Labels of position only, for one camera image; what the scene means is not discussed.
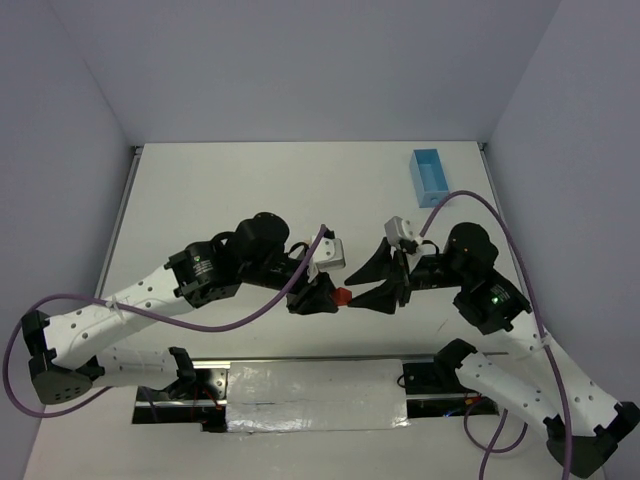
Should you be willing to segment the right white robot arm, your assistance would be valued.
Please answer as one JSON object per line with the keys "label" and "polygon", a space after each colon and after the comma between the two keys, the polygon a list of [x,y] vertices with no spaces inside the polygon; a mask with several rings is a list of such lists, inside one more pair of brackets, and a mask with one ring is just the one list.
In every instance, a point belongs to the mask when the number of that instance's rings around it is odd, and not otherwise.
{"label": "right white robot arm", "polygon": [[494,267],[496,246],[478,224],[455,225],[444,248],[394,217],[374,255],[347,278],[374,283],[350,305],[392,314],[415,291],[457,288],[461,317],[505,352],[527,378],[509,374],[470,343],[455,339],[434,357],[440,378],[479,392],[517,414],[546,439],[551,456],[586,479],[599,470],[639,423],[639,409],[602,390],[548,333],[531,303]]}

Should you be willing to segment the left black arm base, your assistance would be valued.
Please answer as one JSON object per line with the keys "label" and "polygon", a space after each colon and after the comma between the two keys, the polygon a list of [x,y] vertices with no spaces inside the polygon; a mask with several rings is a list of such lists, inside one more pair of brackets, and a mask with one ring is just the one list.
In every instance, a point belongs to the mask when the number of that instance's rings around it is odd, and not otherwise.
{"label": "left black arm base", "polygon": [[165,392],[137,390],[133,425],[193,425],[202,432],[227,431],[226,405],[230,362],[197,360],[196,382],[188,393],[172,399]]}

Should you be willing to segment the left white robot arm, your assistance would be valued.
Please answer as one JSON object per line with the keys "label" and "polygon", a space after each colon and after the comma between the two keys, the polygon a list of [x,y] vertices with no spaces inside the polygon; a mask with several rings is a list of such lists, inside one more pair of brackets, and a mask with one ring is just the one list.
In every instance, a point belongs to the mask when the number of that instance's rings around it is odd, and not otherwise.
{"label": "left white robot arm", "polygon": [[[138,384],[176,398],[192,390],[197,374],[181,347],[144,352],[123,342],[154,323],[202,333],[238,329],[284,301],[297,315],[338,311],[337,289],[328,274],[345,266],[341,240],[321,227],[301,254],[286,250],[289,227],[262,212],[235,230],[189,244],[135,284],[106,299],[86,299],[82,307],[50,316],[34,306],[20,321],[30,354],[29,373],[38,399],[60,405],[89,390]],[[222,326],[195,326],[183,316],[236,295],[242,285],[275,291],[266,305]]]}

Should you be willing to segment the plain red wood block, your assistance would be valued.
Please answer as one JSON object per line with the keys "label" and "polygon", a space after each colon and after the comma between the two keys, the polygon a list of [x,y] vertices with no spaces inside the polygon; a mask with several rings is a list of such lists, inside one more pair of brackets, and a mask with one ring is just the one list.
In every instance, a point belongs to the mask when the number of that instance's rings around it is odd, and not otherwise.
{"label": "plain red wood block", "polygon": [[349,289],[340,287],[332,292],[331,297],[337,307],[343,307],[352,301],[353,295]]}

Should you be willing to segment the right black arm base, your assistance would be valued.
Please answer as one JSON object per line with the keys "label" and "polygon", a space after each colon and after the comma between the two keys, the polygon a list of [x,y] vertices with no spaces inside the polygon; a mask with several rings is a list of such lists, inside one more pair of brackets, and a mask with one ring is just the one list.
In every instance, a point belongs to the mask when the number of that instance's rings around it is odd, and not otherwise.
{"label": "right black arm base", "polygon": [[406,396],[410,419],[462,417],[469,408],[472,415],[497,415],[498,408],[480,393],[465,388],[455,375],[455,368],[477,349],[461,339],[455,339],[429,358],[404,361],[397,385]]}

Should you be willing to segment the aluminium table edge rail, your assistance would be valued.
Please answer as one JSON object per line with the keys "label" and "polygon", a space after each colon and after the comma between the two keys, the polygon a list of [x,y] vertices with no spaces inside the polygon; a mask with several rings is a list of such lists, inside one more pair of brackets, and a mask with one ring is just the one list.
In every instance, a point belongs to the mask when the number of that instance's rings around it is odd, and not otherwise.
{"label": "aluminium table edge rail", "polygon": [[477,147],[483,162],[483,166],[488,178],[488,182],[490,184],[492,196],[495,202],[495,208],[500,217],[500,221],[502,222],[504,235],[509,245],[511,256],[514,260],[514,265],[515,265],[516,273],[518,275],[518,279],[532,307],[532,318],[533,318],[534,324],[536,325],[538,341],[540,343],[540,347],[544,348],[546,346],[545,341],[547,340],[548,333],[545,329],[544,322],[538,318],[539,306],[538,306],[535,292],[533,290],[533,286],[531,284],[530,275],[522,255],[522,251],[518,246],[516,239],[513,233],[511,232],[511,229],[509,228],[506,215],[505,215],[505,210],[501,204],[501,200],[498,195],[497,184],[493,178],[493,175],[489,166],[488,157],[486,154],[487,143],[477,142]]}

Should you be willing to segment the silver tape strip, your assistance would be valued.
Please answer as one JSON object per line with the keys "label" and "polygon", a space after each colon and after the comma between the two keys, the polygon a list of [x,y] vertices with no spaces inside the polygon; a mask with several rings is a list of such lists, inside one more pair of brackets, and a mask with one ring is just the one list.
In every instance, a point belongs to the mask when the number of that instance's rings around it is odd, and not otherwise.
{"label": "silver tape strip", "polygon": [[398,360],[234,363],[227,430],[291,433],[389,430],[409,425]]}

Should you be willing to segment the light blue plastic box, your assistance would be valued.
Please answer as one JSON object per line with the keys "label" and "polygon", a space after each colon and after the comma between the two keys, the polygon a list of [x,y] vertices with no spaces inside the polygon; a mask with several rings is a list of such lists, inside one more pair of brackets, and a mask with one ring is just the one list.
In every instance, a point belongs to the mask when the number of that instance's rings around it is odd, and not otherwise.
{"label": "light blue plastic box", "polygon": [[409,170],[420,208],[436,207],[450,193],[436,149],[414,150],[409,162]]}

